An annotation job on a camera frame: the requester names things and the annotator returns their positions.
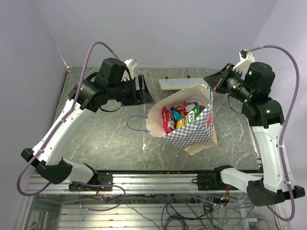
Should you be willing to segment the red Real chips bag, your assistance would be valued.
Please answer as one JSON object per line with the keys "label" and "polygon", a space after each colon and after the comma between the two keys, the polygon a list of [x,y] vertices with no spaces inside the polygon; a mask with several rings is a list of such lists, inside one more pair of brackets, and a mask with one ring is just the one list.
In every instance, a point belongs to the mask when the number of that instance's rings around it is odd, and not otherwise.
{"label": "red Real chips bag", "polygon": [[162,120],[163,120],[163,128],[166,134],[169,134],[170,132],[176,129],[173,112],[168,110],[166,107],[162,109]]}

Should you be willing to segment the purple snack packet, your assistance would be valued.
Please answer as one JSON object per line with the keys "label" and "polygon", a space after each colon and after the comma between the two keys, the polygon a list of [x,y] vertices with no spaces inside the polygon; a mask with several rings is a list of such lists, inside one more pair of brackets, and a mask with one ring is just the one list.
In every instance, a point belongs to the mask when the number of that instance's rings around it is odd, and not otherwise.
{"label": "purple snack packet", "polygon": [[187,114],[188,112],[190,112],[195,106],[199,106],[200,111],[203,111],[205,109],[205,106],[199,105],[198,102],[191,102],[191,103],[186,103],[185,113]]}

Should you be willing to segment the green Fox's candy bag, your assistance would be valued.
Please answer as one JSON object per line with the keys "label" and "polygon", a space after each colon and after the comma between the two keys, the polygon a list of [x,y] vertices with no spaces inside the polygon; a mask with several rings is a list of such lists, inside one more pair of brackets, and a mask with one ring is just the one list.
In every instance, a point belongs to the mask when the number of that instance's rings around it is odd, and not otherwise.
{"label": "green Fox's candy bag", "polygon": [[199,106],[195,106],[190,112],[187,113],[187,115],[184,116],[184,118],[177,121],[176,128],[180,128],[190,122],[195,121],[199,115],[200,108]]}

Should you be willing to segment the blue checkered paper bag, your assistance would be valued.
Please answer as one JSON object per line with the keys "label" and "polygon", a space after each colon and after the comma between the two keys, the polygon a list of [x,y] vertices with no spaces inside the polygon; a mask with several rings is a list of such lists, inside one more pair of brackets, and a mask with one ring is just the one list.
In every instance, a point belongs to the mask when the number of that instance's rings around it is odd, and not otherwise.
{"label": "blue checkered paper bag", "polygon": [[194,155],[218,145],[213,117],[212,90],[199,84],[156,103],[142,131]]}

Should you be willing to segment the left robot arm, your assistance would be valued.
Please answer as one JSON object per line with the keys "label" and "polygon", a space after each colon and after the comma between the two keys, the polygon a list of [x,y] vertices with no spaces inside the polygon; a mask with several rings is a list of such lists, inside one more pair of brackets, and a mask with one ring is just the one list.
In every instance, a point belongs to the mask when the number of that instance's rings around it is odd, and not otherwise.
{"label": "left robot arm", "polygon": [[136,67],[135,59],[105,59],[99,71],[74,86],[50,130],[33,148],[25,148],[21,157],[49,184],[69,180],[76,187],[82,185],[86,190],[95,189],[102,183],[99,173],[88,164],[65,159],[64,150],[74,133],[108,101],[116,101],[121,106],[154,103],[144,75],[134,74]]}

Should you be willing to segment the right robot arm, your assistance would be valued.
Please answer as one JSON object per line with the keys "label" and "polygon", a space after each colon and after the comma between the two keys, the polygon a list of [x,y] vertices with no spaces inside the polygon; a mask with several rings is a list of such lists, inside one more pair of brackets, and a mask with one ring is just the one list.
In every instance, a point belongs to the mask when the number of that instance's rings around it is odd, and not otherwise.
{"label": "right robot arm", "polygon": [[280,103],[271,97],[275,79],[272,67],[263,62],[253,62],[244,78],[228,63],[219,72],[204,77],[216,93],[228,94],[242,103],[242,113],[247,118],[258,144],[263,167],[263,177],[252,176],[230,165],[214,168],[212,186],[218,190],[225,186],[245,192],[255,206],[270,206],[291,198],[305,196],[291,175],[285,150],[282,146],[282,129],[286,122]]}

